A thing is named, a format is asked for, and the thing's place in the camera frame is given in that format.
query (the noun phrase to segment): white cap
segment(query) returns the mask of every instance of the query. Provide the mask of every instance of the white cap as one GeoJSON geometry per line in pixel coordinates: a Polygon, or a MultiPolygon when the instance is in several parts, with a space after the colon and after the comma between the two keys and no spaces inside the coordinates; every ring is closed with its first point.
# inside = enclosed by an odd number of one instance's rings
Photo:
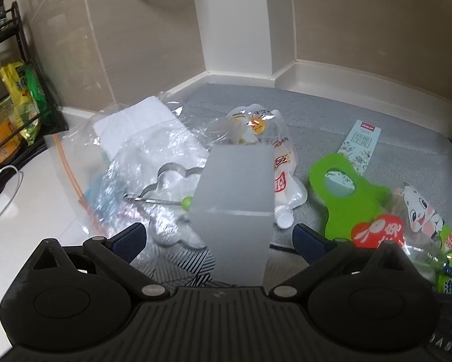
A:
{"type": "Polygon", "coordinates": [[[288,208],[287,205],[280,205],[275,208],[274,212],[275,223],[280,229],[288,229],[293,226],[294,215],[293,210],[288,208]]]}

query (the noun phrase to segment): yellow snack bag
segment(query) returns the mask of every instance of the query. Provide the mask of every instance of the yellow snack bag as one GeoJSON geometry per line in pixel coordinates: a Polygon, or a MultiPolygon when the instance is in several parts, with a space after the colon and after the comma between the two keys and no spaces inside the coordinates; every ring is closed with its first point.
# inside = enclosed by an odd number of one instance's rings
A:
{"type": "MultiPolygon", "coordinates": [[[[23,126],[25,122],[39,113],[38,105],[31,96],[26,83],[23,62],[12,62],[11,64],[2,66],[0,68],[0,76],[13,100],[16,124],[18,127],[23,126]]],[[[20,132],[28,145],[34,143],[40,127],[40,121],[37,119],[20,132]]]]}

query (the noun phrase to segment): white countertop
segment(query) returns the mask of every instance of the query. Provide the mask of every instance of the white countertop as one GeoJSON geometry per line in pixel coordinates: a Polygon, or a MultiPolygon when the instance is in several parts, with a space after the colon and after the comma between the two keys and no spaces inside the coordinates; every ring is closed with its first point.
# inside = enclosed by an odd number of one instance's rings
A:
{"type": "MultiPolygon", "coordinates": [[[[50,151],[31,160],[23,169],[20,190],[0,218],[0,302],[9,285],[39,242],[58,238],[71,229],[80,236],[75,214],[58,179],[50,151]]],[[[13,176],[0,195],[0,211],[14,193],[13,176]]],[[[10,347],[0,323],[0,356],[10,347]]]]}

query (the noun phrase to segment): charging cable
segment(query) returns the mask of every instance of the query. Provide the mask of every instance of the charging cable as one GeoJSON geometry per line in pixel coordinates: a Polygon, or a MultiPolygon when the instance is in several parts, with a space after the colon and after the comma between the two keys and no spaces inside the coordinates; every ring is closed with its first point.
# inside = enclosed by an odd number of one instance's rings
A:
{"type": "Polygon", "coordinates": [[[8,165],[8,166],[4,166],[2,169],[0,169],[0,174],[6,170],[6,169],[13,169],[16,172],[16,176],[18,177],[18,183],[16,184],[16,189],[13,193],[13,195],[11,196],[11,198],[8,201],[8,204],[5,205],[5,207],[1,210],[0,212],[0,217],[1,215],[3,215],[3,213],[8,209],[9,205],[11,204],[11,202],[13,201],[13,199],[15,198],[16,194],[18,193],[18,189],[21,186],[21,182],[23,182],[23,172],[18,170],[15,166],[13,166],[12,164],[8,165]]]}

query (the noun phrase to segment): gray mat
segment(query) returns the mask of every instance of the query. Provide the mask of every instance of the gray mat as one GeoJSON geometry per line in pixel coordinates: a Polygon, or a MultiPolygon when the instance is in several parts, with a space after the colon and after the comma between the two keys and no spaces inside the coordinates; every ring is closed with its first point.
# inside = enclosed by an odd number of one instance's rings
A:
{"type": "MultiPolygon", "coordinates": [[[[382,129],[364,174],[370,182],[391,189],[405,181],[417,187],[452,228],[452,143],[410,122],[317,96],[263,87],[207,84],[190,96],[184,115],[224,117],[237,106],[259,103],[278,109],[288,123],[298,152],[295,175],[306,182],[311,165],[337,152],[357,119],[382,129]]],[[[295,222],[321,232],[328,211],[307,186],[308,201],[295,209],[295,222]]],[[[275,231],[274,243],[292,246],[292,230],[275,231]]]]}

